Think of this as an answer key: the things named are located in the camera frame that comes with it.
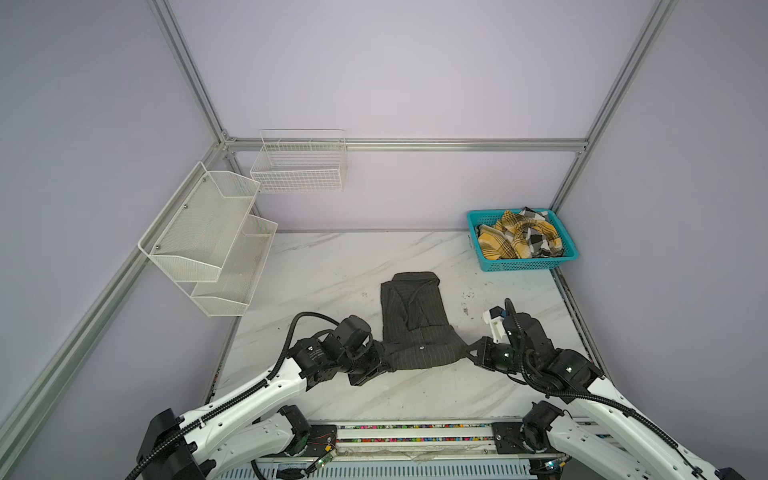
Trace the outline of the dark grey pinstriped shirt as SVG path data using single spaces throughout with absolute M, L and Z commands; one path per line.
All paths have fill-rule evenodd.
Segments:
M 382 344 L 394 371 L 424 370 L 465 357 L 467 343 L 448 321 L 440 279 L 432 272 L 402 272 L 381 284 Z

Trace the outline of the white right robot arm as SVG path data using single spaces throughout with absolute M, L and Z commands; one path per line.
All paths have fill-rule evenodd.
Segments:
M 553 346 L 540 331 L 516 326 L 507 343 L 484 337 L 467 357 L 477 366 L 543 394 L 522 418 L 517 443 L 531 453 L 556 450 L 606 479 L 738 479 L 715 467 L 649 420 L 582 354 Z

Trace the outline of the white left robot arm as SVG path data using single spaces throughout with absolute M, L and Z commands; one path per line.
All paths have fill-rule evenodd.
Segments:
M 230 394 L 183 414 L 167 408 L 149 422 L 129 479 L 206 479 L 222 470 L 214 457 L 253 421 L 338 373 L 353 386 L 388 371 L 381 342 L 345 345 L 329 333 L 305 338 L 281 353 L 268 371 Z

